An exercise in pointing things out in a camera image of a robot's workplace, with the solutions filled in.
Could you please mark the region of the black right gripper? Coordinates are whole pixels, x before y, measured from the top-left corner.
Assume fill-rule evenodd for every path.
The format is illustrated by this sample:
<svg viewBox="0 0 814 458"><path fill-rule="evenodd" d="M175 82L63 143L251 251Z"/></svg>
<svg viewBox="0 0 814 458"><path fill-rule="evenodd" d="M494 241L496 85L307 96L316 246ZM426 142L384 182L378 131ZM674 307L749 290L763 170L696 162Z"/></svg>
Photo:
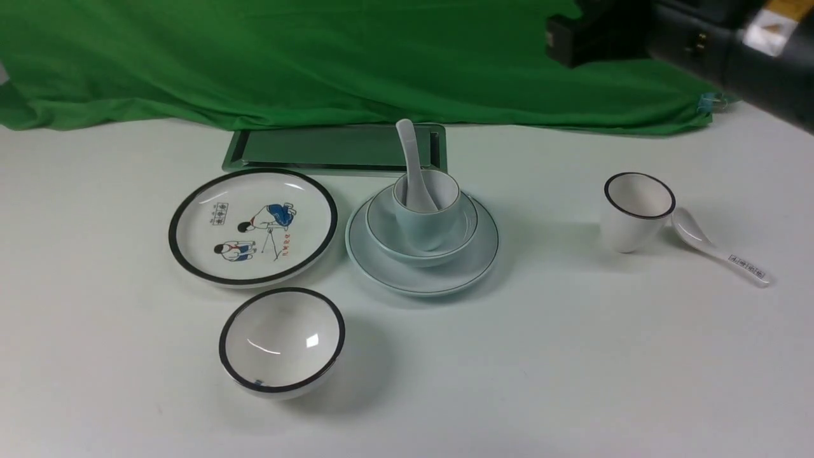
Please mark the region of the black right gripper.
<svg viewBox="0 0 814 458"><path fill-rule="evenodd" d="M581 15L546 20L546 55L568 69L648 57L651 1L576 1Z"/></svg>

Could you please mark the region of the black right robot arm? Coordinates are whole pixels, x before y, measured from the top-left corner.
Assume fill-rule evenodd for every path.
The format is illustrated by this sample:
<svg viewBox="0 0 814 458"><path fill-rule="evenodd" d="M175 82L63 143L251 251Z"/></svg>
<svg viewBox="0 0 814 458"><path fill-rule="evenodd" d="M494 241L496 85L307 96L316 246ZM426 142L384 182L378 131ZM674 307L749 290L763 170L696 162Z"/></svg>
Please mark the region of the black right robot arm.
<svg viewBox="0 0 814 458"><path fill-rule="evenodd" d="M546 21L546 53L565 67L648 56L813 130L811 1L579 1Z"/></svg>

